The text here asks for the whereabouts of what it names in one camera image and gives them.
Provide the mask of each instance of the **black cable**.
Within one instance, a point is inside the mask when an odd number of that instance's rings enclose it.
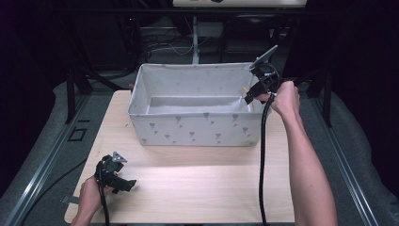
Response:
[[[263,114],[262,114],[262,126],[261,126],[261,172],[260,172],[260,176],[259,176],[259,205],[261,208],[261,215],[262,215],[262,223],[263,226],[268,225],[267,224],[267,220],[266,220],[266,214],[264,212],[264,204],[263,204],[263,178],[264,178],[264,159],[265,159],[265,152],[266,152],[266,120],[267,120],[267,113],[269,112],[270,106],[272,105],[275,97],[276,97],[276,93],[277,93],[277,89],[279,89],[281,82],[282,82],[282,78],[279,75],[279,72],[277,71],[277,69],[267,63],[267,66],[269,66],[270,68],[272,68],[274,70],[274,72],[276,73],[278,79],[277,79],[277,84],[276,86],[274,86],[275,90],[271,90],[270,93],[270,97],[266,102],[266,105],[264,106],[263,109]]]
[[[263,226],[267,225],[266,214],[264,212],[264,204],[263,204],[263,177],[264,177],[264,157],[265,157],[265,128],[266,128],[266,119],[267,113],[275,99],[275,95],[273,93],[270,94],[269,100],[267,100],[266,105],[263,109],[262,114],[262,132],[261,132],[261,172],[259,176],[259,205],[261,208],[261,215],[262,215],[262,223]]]
[[[60,176],[56,181],[54,181],[51,185],[49,185],[33,202],[32,206],[30,206],[29,210],[26,212],[23,221],[21,222],[21,225],[24,225],[26,222],[27,217],[29,216],[30,212],[32,212],[33,208],[38,204],[38,202],[44,197],[44,195],[51,189],[53,186],[55,186],[60,180],[62,180],[64,177],[66,177],[68,174],[70,174],[72,171],[76,170],[78,167],[80,167],[82,164],[84,164],[88,159],[85,158],[82,162],[77,164],[75,167],[72,169],[68,170],[62,176]]]
[[[104,216],[105,216],[105,225],[109,226],[109,212],[108,206],[106,205],[106,199],[104,194],[104,185],[103,185],[103,161],[100,162],[100,170],[99,170],[99,191],[101,197],[101,205],[103,206]]]

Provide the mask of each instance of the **black cord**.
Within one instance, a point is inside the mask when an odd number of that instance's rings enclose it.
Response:
[[[77,164],[75,167],[73,167],[72,169],[68,170],[66,173],[64,173],[62,176],[60,176],[56,181],[54,181],[51,185],[49,185],[35,200],[35,202],[33,202],[32,206],[30,206],[29,210],[26,212],[24,219],[21,223],[21,225],[24,225],[24,223],[26,222],[27,217],[29,216],[30,212],[32,212],[33,208],[38,204],[38,202],[44,197],[44,195],[51,189],[53,188],[53,186],[55,186],[60,180],[62,180],[65,176],[67,176],[68,174],[70,174],[72,171],[76,170],[78,167],[80,167],[81,165],[83,165],[88,159],[85,158],[82,162],[80,162],[79,164]]]
[[[266,105],[263,110],[262,114],[262,132],[261,132],[261,172],[259,176],[259,205],[261,208],[261,215],[262,215],[262,223],[263,226],[267,225],[266,214],[264,212],[264,204],[263,204],[263,177],[264,177],[264,157],[265,157],[265,142],[266,142],[266,135],[265,135],[265,128],[266,128],[266,119],[267,113],[270,109],[274,101],[275,95],[273,93],[270,94],[269,100],[267,100]]]
[[[103,185],[103,161],[100,162],[100,170],[99,170],[99,191],[101,197],[101,205],[103,206],[104,216],[105,216],[105,225],[109,226],[109,212],[108,206],[106,205],[106,199],[104,194],[104,185]]]

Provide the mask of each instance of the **gray carpet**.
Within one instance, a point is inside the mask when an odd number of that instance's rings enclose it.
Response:
[[[287,49],[280,49],[274,62],[281,71]],[[199,63],[217,63],[215,42],[203,45]],[[167,64],[189,64],[191,53],[177,55],[173,50],[153,52],[149,62]],[[135,81],[136,73],[113,80],[116,84],[127,87]],[[104,85],[91,81],[94,92],[88,97],[87,103],[77,115],[72,128],[86,130],[81,141],[68,141],[68,138],[81,138],[82,134],[69,133],[61,147],[57,160],[49,174],[41,192],[52,184],[60,175],[84,160],[91,149],[94,138],[101,125],[104,113],[112,96],[112,91]],[[39,167],[42,159],[54,148],[58,135],[64,128],[67,119],[66,85],[61,84],[54,90],[56,106],[50,119],[43,128],[40,138],[31,154],[27,157],[23,167],[14,179],[6,194],[0,200],[0,225],[5,225],[8,216],[22,197],[29,181]],[[312,104],[305,93],[301,92],[301,115],[306,130],[326,170],[335,197],[340,225],[364,225],[359,210],[352,198],[346,181],[339,170],[333,147],[329,142],[323,124],[318,119],[318,109]],[[399,225],[399,209],[397,199],[381,184],[373,165],[371,164],[371,150],[367,138],[363,134],[356,120],[345,107],[344,103],[335,95],[332,98],[331,122],[333,131],[343,147],[343,152],[353,170],[360,187],[379,225]],[[67,225],[64,214],[67,205],[60,202],[65,195],[71,195],[77,184],[83,166],[68,174],[43,196],[29,214],[24,225]]]

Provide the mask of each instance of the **wooden tabletop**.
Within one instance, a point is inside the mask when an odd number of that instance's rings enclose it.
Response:
[[[130,91],[115,92],[74,196],[102,157],[117,151],[128,160],[119,177],[137,182],[130,192],[107,197],[111,222],[262,222],[260,141],[255,147],[141,146],[127,113],[129,100]],[[294,222],[287,140],[276,112],[266,122],[263,192],[268,222]],[[76,212],[71,203],[65,220],[71,222]],[[104,222],[103,209],[92,222]]]
[[[307,0],[173,0],[174,7],[192,8],[304,8]]]

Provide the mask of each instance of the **forearm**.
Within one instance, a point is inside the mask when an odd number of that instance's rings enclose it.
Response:
[[[290,184],[297,225],[336,225],[331,189],[319,158],[296,114],[283,119],[288,137]]]
[[[71,226],[87,226],[90,224],[93,216],[94,215],[91,213],[78,212],[76,216],[73,218]]]

